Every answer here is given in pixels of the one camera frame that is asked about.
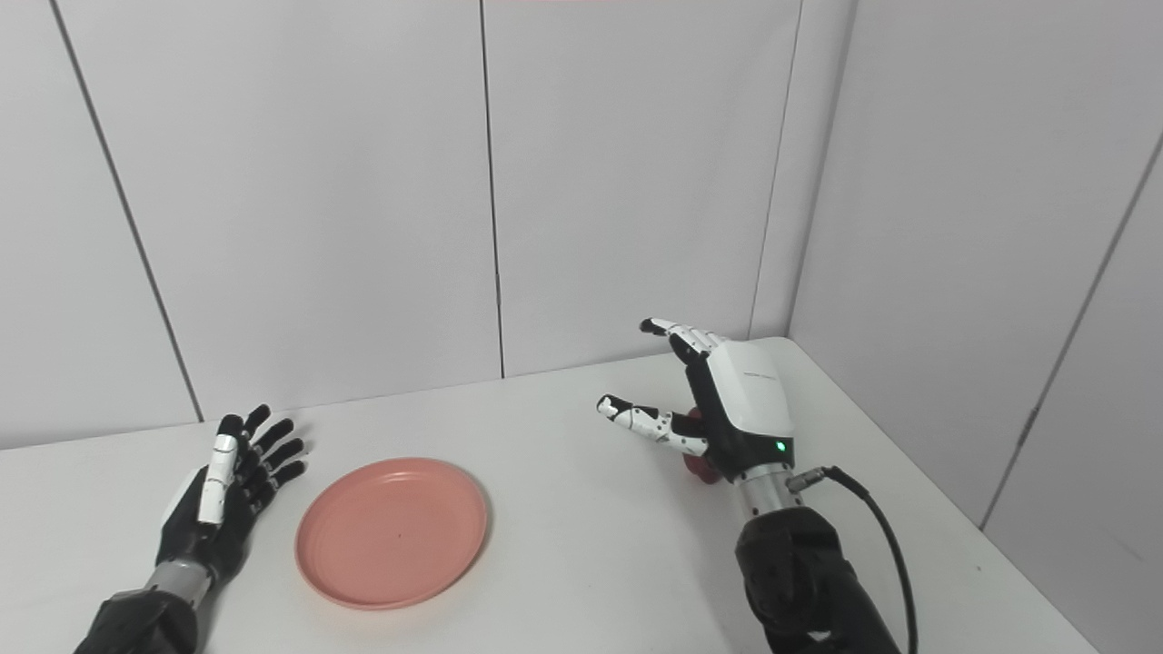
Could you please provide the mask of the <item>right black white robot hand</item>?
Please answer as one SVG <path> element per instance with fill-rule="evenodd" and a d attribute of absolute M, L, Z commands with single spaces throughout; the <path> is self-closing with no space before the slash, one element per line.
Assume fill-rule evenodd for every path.
<path fill-rule="evenodd" d="M 794 426 L 775 360 L 750 341 L 734 341 L 688 324 L 647 318 L 640 330 L 665 337 L 682 361 L 697 415 L 680 414 L 605 394 L 602 418 L 655 443 L 709 464 L 722 479 L 755 469 L 795 465 Z"/>

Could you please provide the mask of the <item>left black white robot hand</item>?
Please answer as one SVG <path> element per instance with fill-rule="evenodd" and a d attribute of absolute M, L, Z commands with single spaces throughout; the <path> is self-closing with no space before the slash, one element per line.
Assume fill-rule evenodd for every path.
<path fill-rule="evenodd" d="M 290 481 L 306 471 L 306 443 L 295 422 L 270 425 L 262 404 L 247 417 L 224 415 L 209 461 L 198 469 L 160 529 L 156 563 L 192 562 L 212 585 L 235 580 L 259 516 Z"/>

